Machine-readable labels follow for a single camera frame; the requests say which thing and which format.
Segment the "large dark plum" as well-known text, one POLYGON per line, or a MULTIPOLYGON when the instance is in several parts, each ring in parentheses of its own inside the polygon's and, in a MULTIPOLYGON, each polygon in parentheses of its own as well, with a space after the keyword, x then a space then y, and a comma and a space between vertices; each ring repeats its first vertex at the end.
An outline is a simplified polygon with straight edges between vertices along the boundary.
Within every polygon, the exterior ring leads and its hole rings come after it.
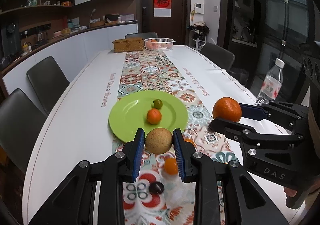
POLYGON ((161 182, 153 182, 149 185, 149 192, 151 194, 160 195, 164 192, 164 184, 161 182))

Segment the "tan longan front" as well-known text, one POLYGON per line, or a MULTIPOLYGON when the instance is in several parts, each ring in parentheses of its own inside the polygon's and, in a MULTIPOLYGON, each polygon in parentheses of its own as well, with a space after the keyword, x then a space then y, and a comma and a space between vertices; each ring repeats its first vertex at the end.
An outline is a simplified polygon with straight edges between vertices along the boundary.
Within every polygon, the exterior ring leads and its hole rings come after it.
POLYGON ((145 148, 153 154, 168 152, 172 146, 172 134, 165 128, 156 128, 148 133, 145 139, 145 148))

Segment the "green tomato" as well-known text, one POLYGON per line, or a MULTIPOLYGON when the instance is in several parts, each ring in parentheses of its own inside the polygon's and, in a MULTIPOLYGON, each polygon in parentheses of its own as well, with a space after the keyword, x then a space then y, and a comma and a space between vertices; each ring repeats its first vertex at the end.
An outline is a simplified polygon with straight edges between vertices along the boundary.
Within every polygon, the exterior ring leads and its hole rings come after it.
POLYGON ((155 109, 161 109, 162 106, 163 106, 163 102, 162 102, 160 99, 155 99, 155 100, 153 101, 153 107, 154 107, 155 109))

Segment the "small orange tangerine back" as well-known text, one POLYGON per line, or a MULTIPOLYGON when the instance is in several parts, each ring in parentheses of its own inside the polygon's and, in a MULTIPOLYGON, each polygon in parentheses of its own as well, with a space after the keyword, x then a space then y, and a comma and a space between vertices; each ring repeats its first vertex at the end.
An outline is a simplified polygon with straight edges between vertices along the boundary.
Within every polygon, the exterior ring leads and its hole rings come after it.
POLYGON ((196 149, 196 144, 195 144, 195 142, 193 142, 192 139, 187 139, 187 138, 185 138, 184 141, 191 143, 191 144, 195 147, 195 149, 196 149))

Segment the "clear water bottle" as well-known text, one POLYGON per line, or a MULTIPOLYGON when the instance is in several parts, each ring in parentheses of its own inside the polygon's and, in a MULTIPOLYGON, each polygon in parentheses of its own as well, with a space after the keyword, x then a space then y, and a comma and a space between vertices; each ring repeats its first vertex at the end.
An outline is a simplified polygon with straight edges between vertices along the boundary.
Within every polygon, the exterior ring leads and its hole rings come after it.
POLYGON ((256 106, 268 104, 270 101, 274 101, 281 89, 283 83, 283 68, 285 62, 276 58, 275 65, 267 72, 257 100, 256 106))

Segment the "patterned table runner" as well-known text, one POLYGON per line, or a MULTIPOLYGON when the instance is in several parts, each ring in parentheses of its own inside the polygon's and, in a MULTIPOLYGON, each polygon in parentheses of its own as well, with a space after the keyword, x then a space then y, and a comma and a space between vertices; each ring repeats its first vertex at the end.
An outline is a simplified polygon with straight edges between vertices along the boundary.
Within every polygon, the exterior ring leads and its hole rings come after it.
MULTIPOLYGON (((169 93, 186 106, 188 123, 182 133, 184 139, 195 142, 197 151, 220 163, 236 159, 225 137, 209 129, 211 112, 165 53, 145 50, 126 54, 118 99, 145 90, 169 93)), ((144 151, 138 178, 123 185, 126 224, 193 223, 195 185, 183 183, 178 174, 167 174, 167 158, 175 158, 173 149, 164 154, 144 151), (160 195, 149 192, 149 185, 156 181, 164 184, 160 195)))

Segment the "green plate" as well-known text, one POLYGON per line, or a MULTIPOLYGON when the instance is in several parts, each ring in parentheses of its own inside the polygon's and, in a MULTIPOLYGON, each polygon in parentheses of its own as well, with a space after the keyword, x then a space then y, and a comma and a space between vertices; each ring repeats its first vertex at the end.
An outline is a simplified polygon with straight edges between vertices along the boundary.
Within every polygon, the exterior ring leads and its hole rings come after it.
POLYGON ((111 109, 108 123, 119 140, 130 142, 139 128, 143 129, 145 134, 155 128, 164 128, 171 132, 176 128, 184 130, 188 123, 188 112, 186 106, 173 95, 145 90, 125 96, 116 102, 111 109), (148 122, 147 113, 153 109, 153 101, 156 99, 163 102, 159 109, 162 118, 159 123, 153 125, 148 122))

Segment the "white tablecloth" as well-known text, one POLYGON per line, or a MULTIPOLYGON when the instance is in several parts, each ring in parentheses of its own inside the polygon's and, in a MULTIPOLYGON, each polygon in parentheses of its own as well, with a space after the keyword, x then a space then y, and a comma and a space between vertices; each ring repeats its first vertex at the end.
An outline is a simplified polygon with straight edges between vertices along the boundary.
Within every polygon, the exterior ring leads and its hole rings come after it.
MULTIPOLYGON (((256 97, 236 79, 197 51, 173 46, 165 51, 205 107, 231 97, 253 105, 256 97)), ((24 181, 23 224, 81 160, 105 160, 121 149, 110 130, 108 117, 118 99, 125 53, 105 50, 89 61, 59 98, 48 115, 31 154, 24 181)), ((242 164, 239 144, 226 139, 242 164)))

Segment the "dark chair right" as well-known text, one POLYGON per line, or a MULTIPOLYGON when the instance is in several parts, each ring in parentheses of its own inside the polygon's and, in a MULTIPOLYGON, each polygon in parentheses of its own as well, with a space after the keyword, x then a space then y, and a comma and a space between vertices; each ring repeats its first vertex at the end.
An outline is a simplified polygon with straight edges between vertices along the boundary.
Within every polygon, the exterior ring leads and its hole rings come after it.
POLYGON ((235 55, 232 52, 212 43, 206 43, 200 50, 200 54, 227 72, 231 69, 235 60, 235 55))

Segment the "dark chair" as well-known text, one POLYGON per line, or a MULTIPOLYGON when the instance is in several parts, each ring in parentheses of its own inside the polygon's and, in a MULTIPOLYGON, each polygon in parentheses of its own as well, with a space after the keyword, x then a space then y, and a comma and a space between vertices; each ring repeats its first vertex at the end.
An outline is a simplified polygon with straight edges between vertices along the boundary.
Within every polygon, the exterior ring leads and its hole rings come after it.
POLYGON ((46 116, 17 88, 2 103, 1 147, 25 174, 46 116))
POLYGON ((27 78, 47 115, 70 84, 52 56, 30 68, 27 78))
POLYGON ((231 69, 235 60, 235 55, 232 52, 212 43, 206 43, 200 50, 200 54, 227 72, 231 69))

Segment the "dark chair near left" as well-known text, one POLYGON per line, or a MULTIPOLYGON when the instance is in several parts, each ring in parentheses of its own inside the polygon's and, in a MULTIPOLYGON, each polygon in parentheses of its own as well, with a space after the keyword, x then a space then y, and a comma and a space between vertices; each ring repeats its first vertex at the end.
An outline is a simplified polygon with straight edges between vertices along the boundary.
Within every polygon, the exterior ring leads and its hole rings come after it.
POLYGON ((46 116, 17 88, 2 103, 1 147, 25 174, 46 116))

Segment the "dark chair far left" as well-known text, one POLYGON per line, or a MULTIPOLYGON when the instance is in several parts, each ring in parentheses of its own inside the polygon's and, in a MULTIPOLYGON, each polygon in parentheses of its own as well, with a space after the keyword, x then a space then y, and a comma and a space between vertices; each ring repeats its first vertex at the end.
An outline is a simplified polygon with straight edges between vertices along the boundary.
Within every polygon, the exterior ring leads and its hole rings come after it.
POLYGON ((30 68, 27 78, 47 115, 70 84, 52 56, 30 68))

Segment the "woven basket box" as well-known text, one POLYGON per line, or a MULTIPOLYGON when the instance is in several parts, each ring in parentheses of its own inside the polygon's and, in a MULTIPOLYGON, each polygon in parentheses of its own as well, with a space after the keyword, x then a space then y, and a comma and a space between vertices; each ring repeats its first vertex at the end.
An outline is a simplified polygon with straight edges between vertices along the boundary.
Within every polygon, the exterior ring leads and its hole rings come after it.
POLYGON ((115 53, 131 52, 131 51, 143 51, 144 40, 140 37, 118 39, 113 41, 113 47, 115 53))

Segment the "clear plastic fruit container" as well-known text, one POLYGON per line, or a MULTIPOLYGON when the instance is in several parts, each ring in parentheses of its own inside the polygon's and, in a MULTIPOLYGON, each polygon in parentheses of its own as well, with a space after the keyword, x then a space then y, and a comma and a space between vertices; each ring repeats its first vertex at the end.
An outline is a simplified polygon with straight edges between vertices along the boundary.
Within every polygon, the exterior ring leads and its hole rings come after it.
POLYGON ((171 38, 147 38, 144 43, 147 50, 168 51, 172 49, 175 41, 171 38))

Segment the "dark chair table end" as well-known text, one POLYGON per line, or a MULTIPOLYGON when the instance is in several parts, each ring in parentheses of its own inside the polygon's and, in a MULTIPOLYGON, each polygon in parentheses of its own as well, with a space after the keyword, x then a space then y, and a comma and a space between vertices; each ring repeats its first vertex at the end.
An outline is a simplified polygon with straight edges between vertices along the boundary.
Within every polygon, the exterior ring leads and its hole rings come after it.
POLYGON ((148 38, 157 38, 158 35, 155 32, 144 32, 144 33, 130 33, 125 36, 125 39, 128 38, 142 38, 142 39, 148 39, 148 38))

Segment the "red door poster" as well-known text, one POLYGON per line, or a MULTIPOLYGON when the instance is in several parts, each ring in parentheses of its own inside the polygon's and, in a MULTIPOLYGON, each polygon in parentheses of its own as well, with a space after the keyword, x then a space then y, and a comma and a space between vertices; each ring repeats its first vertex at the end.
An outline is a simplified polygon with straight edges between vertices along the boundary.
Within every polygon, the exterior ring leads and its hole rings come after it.
POLYGON ((172 0, 153 0, 154 17, 171 17, 172 0))

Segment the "black coffee machine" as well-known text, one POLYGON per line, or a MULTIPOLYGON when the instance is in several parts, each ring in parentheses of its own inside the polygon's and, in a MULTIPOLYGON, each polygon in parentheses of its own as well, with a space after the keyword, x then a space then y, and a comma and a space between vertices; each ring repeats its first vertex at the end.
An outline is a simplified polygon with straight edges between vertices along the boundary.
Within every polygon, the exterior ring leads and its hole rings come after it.
POLYGON ((4 57, 17 55, 21 52, 18 23, 8 24, 1 28, 1 46, 4 57))

